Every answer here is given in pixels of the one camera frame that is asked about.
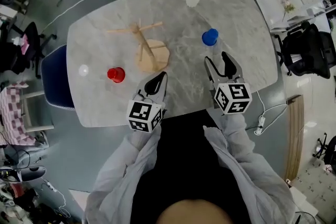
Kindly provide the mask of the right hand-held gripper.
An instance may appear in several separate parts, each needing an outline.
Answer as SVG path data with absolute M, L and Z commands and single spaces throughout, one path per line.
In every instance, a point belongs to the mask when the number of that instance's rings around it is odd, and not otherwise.
M 204 66 L 213 84 L 210 90 L 214 108 L 220 108 L 225 115 L 242 114 L 252 102 L 251 90 L 242 75 L 238 62 L 227 52 L 222 52 L 225 64 L 224 75 L 220 74 L 213 61 L 206 56 Z

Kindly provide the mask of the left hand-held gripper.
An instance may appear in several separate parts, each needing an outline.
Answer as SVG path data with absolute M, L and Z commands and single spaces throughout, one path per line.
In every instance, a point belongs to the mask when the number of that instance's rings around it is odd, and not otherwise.
M 168 76 L 164 71 L 140 81 L 138 92 L 129 100 L 127 122 L 130 129 L 152 133 L 163 119 Z

